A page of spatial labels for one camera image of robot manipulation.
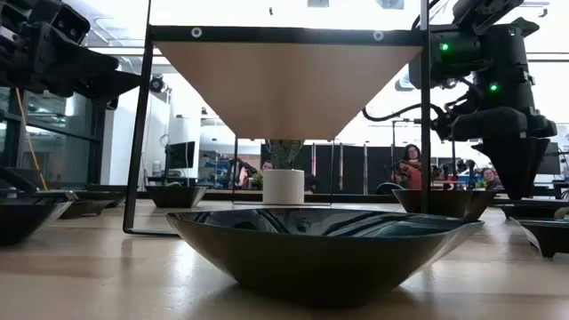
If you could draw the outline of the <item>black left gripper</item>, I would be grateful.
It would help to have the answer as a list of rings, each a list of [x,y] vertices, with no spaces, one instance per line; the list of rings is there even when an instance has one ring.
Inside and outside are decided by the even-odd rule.
[[[82,48],[82,70],[63,72],[61,81],[47,75],[57,45],[80,45],[89,21],[58,0],[11,0],[1,3],[1,85],[60,96],[77,92],[91,100],[113,100],[141,84],[141,76],[116,70],[117,58]]]

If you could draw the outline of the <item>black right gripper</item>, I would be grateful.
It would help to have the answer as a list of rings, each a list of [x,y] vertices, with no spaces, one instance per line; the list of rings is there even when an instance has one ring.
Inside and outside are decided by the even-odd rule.
[[[556,134],[557,125],[545,116],[526,115],[508,107],[491,108],[465,115],[446,113],[437,119],[437,135],[441,140],[467,141],[514,136],[523,138],[517,143],[520,170],[516,185],[507,143],[501,140],[483,140],[473,147],[487,156],[493,164],[492,169],[483,168],[480,173],[485,189],[502,190],[509,198],[523,198],[531,194],[537,170],[549,145],[549,139],[545,138]]]

